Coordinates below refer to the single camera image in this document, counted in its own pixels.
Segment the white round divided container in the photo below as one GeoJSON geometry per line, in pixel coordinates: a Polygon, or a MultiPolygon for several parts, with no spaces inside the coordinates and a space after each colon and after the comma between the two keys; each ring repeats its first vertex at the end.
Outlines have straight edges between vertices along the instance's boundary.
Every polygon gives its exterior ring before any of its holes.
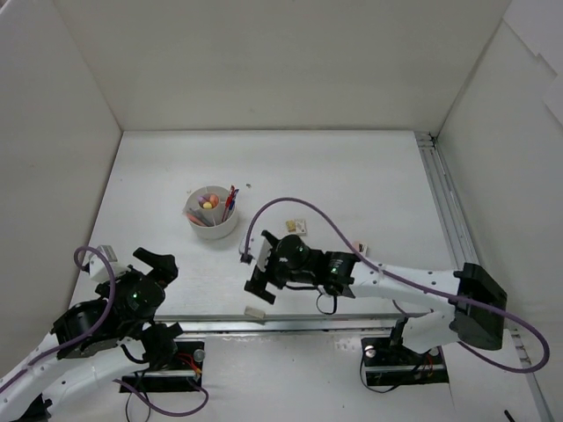
{"type": "Polygon", "coordinates": [[[222,222],[223,210],[225,201],[229,195],[230,188],[222,186],[204,186],[194,190],[188,196],[186,204],[183,208],[183,214],[186,217],[188,211],[198,215],[206,220],[208,227],[201,227],[193,224],[188,220],[190,227],[193,229],[195,235],[203,240],[219,240],[230,235],[238,225],[238,210],[235,206],[231,211],[229,218],[226,222],[222,222]],[[219,197],[219,204],[212,209],[203,209],[202,203],[198,201],[201,196],[209,197],[210,194],[215,194],[219,197]]]}

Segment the yellow staple box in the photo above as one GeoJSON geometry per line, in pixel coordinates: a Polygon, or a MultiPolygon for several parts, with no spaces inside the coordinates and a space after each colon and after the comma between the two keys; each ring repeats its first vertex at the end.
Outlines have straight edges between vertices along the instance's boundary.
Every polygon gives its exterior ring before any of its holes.
{"type": "Polygon", "coordinates": [[[294,220],[286,221],[286,228],[288,232],[295,232],[296,231],[296,222],[294,220]]]}

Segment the white staple box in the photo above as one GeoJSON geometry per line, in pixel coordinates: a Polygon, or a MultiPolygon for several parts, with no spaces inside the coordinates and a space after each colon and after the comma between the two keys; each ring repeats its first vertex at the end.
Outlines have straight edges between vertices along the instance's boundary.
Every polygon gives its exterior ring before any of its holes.
{"type": "Polygon", "coordinates": [[[295,233],[299,236],[306,236],[307,235],[307,224],[305,219],[295,219],[295,233]]]}

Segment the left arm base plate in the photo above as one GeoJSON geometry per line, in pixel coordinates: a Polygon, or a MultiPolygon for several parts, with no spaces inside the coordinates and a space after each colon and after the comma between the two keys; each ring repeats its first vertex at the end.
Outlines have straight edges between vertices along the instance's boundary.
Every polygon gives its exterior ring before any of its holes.
{"type": "Polygon", "coordinates": [[[176,340],[177,353],[157,371],[134,372],[121,377],[123,382],[143,393],[195,392],[201,386],[205,343],[201,340],[176,340]]]}

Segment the red gel pen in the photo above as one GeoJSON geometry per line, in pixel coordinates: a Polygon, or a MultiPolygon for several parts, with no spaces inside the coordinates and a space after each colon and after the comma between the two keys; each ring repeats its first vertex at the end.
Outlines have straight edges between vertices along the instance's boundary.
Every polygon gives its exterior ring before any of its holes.
{"type": "Polygon", "coordinates": [[[225,206],[224,206],[224,211],[223,211],[223,222],[225,222],[228,218],[228,215],[230,213],[231,210],[231,203],[233,201],[233,198],[235,196],[235,192],[236,192],[236,188],[234,185],[230,186],[230,190],[229,190],[229,195],[225,201],[225,206]]]}

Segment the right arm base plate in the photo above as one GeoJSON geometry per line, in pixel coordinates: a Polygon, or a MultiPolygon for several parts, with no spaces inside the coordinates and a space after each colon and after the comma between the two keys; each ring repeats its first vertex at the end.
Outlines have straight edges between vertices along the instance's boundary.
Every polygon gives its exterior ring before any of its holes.
{"type": "Polygon", "coordinates": [[[376,393],[450,381],[439,348],[416,353],[403,346],[392,346],[389,338],[361,338],[361,346],[360,379],[376,393]]]}

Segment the white eraser block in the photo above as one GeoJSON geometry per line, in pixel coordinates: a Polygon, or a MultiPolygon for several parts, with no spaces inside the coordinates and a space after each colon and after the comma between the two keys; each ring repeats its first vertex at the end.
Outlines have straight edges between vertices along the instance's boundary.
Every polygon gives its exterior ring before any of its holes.
{"type": "Polygon", "coordinates": [[[252,306],[246,306],[244,310],[244,315],[247,317],[263,320],[267,314],[262,309],[254,308],[252,306]]]}

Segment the blue gel pen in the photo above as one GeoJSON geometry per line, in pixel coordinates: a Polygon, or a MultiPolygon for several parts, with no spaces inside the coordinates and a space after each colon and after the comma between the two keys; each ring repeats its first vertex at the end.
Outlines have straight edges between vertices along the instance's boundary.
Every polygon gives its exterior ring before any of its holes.
{"type": "Polygon", "coordinates": [[[236,201],[237,195],[238,195],[238,189],[236,188],[235,196],[234,196],[233,201],[232,201],[232,203],[231,203],[231,210],[230,210],[230,213],[231,213],[231,211],[233,210],[233,208],[234,208],[234,206],[235,206],[235,201],[236,201]]]}

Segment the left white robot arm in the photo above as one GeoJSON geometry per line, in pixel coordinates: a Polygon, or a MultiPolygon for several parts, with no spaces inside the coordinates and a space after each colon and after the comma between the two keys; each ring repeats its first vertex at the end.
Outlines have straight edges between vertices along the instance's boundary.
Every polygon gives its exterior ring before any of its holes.
{"type": "Polygon", "coordinates": [[[3,421],[47,420],[65,398],[137,371],[158,371],[175,360],[178,324],[155,315],[177,279],[175,258],[137,248],[150,271],[124,266],[109,246],[81,246],[77,267],[96,282],[97,298],[66,310],[52,329],[1,379],[3,421]]]}

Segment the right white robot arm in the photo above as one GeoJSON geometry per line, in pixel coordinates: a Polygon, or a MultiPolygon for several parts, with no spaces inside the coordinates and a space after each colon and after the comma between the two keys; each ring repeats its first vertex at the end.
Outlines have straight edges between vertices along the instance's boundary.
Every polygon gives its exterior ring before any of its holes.
{"type": "Polygon", "coordinates": [[[268,231],[241,250],[240,260],[254,266],[245,291],[268,303],[275,301],[267,291],[272,285],[348,299],[383,298],[429,309],[429,314],[409,316],[393,329],[389,350],[400,362],[458,341],[487,351],[502,347],[507,294],[477,264],[448,271],[387,266],[352,252],[313,249],[297,235],[278,239],[268,231]]]}

